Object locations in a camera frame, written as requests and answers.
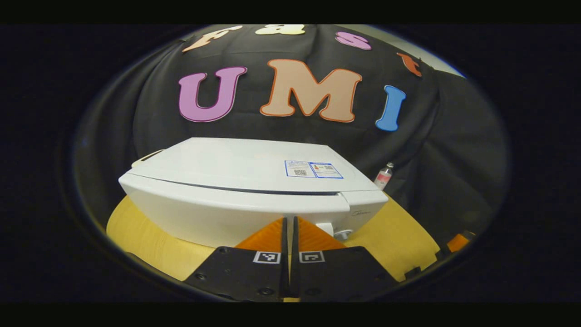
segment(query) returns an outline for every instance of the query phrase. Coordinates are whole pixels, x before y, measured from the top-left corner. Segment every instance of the letter m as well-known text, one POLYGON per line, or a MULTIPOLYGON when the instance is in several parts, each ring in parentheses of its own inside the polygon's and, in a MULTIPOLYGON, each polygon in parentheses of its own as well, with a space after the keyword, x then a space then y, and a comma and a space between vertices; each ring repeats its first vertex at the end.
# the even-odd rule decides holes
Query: letter m
POLYGON ((260 108, 266 116, 286 117, 295 113, 289 100, 291 93, 299 103, 303 115, 310 116, 328 98, 319 115, 326 120, 349 123, 355 120, 353 97, 355 88, 363 78, 346 69, 335 69, 320 83, 302 61, 274 59, 268 62, 274 68, 274 82, 269 102, 260 108))

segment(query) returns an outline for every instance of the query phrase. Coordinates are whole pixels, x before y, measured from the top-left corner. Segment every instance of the black cloth backdrop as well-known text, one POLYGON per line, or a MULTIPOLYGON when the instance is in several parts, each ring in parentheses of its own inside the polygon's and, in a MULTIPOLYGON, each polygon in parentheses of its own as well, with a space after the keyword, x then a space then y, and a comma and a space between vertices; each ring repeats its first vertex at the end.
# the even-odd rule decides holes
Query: black cloth backdrop
POLYGON ((83 204, 103 226, 124 197, 117 179, 133 161, 190 137, 235 137, 327 144, 371 180, 387 162, 395 164, 386 187, 390 194, 443 246, 457 233, 482 233, 507 191, 508 140, 498 115, 469 80, 434 70, 420 58, 381 40, 333 25, 306 25, 303 35, 256 35, 264 26, 244 26, 207 46, 182 50, 211 27, 176 40, 138 60, 95 98, 80 124, 73 163, 83 204), (365 37, 372 50, 340 44, 335 33, 365 37), (419 63, 412 74, 397 53, 419 63), (343 68, 363 77, 358 83, 351 123, 259 112, 270 97, 272 59, 303 61, 321 81, 343 68), (245 66, 234 107, 223 118, 195 123, 180 115, 178 80, 207 73, 200 106, 216 102, 222 68, 245 66), (383 131, 385 85, 404 91, 399 128, 383 131))

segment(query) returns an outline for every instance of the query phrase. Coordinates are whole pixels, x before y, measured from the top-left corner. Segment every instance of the barcode sticker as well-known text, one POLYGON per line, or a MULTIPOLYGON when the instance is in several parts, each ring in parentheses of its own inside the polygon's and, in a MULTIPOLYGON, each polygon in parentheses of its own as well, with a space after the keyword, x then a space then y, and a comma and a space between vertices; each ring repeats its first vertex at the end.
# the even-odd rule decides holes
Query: barcode sticker
POLYGON ((285 160, 286 175, 289 177, 336 178, 343 176, 329 162, 285 160))

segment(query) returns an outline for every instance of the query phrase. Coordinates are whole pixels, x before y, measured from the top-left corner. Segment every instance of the plastic bottle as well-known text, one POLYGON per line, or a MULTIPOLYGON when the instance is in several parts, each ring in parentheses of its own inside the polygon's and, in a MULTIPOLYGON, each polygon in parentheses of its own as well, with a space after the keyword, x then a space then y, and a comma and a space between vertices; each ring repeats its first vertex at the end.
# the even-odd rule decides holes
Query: plastic bottle
POLYGON ((393 163, 388 162, 387 166, 379 171, 377 177, 375 178, 375 185, 380 190, 383 190, 385 186, 389 183, 389 180, 392 178, 393 175, 393 163))

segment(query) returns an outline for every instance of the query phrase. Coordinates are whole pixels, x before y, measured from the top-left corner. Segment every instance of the wooden table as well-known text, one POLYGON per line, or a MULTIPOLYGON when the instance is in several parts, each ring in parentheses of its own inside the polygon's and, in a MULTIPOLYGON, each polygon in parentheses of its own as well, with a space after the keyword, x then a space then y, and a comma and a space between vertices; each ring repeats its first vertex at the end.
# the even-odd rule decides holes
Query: wooden table
MULTIPOLYGON (((170 236, 128 197, 111 214, 107 235, 126 252, 178 280, 185 280, 214 251, 170 236)), ((415 267, 423 270, 434 263, 440 250, 428 232, 391 197, 345 245, 364 246, 399 282, 415 267)))

